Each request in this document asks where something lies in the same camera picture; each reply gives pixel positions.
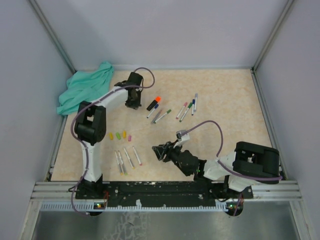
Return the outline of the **black orange highlighter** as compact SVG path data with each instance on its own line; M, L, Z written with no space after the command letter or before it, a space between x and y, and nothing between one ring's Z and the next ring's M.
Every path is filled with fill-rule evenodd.
M157 96L150 104L149 106L146 108L147 111L151 111L155 106L156 104L158 104L160 101L161 101L161 97L160 96Z

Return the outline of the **dark green cap pen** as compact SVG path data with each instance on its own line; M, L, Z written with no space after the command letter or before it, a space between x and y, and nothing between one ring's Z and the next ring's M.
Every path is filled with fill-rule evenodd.
M172 110L169 109L167 110L163 115L161 115L160 117L158 117L153 123L156 124L157 122L159 122L161 119L163 119L165 116L167 116Z

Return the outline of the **teal cloth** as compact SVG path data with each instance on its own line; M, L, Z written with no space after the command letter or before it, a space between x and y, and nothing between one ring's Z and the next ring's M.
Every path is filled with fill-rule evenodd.
M67 116L76 113L81 102L101 98L109 91L114 72L114 67L107 61L95 71L77 71L66 81L67 90L58 98L57 114Z

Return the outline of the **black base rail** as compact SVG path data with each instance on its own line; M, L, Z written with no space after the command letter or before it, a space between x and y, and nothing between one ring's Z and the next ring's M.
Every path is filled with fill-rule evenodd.
M108 207L214 207L216 200L236 200L240 193L224 182L200 181L110 181L97 185L81 183L77 200L105 200Z

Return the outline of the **purple cap pen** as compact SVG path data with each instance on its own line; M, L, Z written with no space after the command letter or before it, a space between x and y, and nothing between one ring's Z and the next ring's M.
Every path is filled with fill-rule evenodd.
M151 124L155 123L155 121L158 119L161 113L162 113L162 109L160 109L158 113L155 115L155 117L152 119Z

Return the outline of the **yellow cap marker pen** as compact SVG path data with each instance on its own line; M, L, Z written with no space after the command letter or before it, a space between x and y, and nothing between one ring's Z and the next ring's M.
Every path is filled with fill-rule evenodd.
M129 155L128 151L126 150L125 147L123 147L123 150L124 150L124 153L125 153L125 155L126 155L126 157L127 157L127 160L128 160L128 162L129 162L131 168L132 168L132 169L135 169L135 165L133 164L132 159L130 158L130 155Z

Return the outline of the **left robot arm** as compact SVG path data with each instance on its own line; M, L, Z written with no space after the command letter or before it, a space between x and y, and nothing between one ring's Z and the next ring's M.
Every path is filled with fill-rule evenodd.
M121 105L133 110L141 107L143 81L142 75L131 72L127 80L118 82L105 95L92 102L82 101L71 123L71 134L80 142L83 156L83 174L77 185L88 184L86 192L95 199L104 192L100 146L107 133L107 113Z

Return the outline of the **lilac cap pen right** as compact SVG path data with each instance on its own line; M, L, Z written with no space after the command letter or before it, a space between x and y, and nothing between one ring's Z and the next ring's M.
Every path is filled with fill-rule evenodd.
M198 93L195 93L195 96L194 96L194 112L197 111L197 102L198 102Z

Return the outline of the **blue cap pen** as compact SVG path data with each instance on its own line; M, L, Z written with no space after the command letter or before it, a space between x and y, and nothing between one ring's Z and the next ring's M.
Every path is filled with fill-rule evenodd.
M147 119L149 119L151 117L151 115L153 114L153 112L159 107L159 104L157 103L152 110L150 111L150 113L147 115Z
M191 115L193 116L195 113L195 99L192 99L192 106L191 106Z

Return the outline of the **green cap pen right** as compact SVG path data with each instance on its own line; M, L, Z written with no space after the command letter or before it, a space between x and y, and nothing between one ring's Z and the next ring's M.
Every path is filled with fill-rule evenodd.
M184 111L182 117L179 119L179 122L181 123L183 121L183 119L185 118L185 116L187 115L189 109L192 107L193 103L190 102L189 105L187 106L186 110Z

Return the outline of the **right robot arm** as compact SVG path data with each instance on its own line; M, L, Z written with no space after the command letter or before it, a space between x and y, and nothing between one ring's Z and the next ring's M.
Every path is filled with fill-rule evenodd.
M229 198L235 198L245 188L256 183L278 184L283 177L280 174L280 153L277 149L240 141L235 150L225 156L202 160L189 150L182 151L177 142L167 142L153 146L157 159L173 162L185 176L194 179L205 178L216 181L228 177L223 192Z

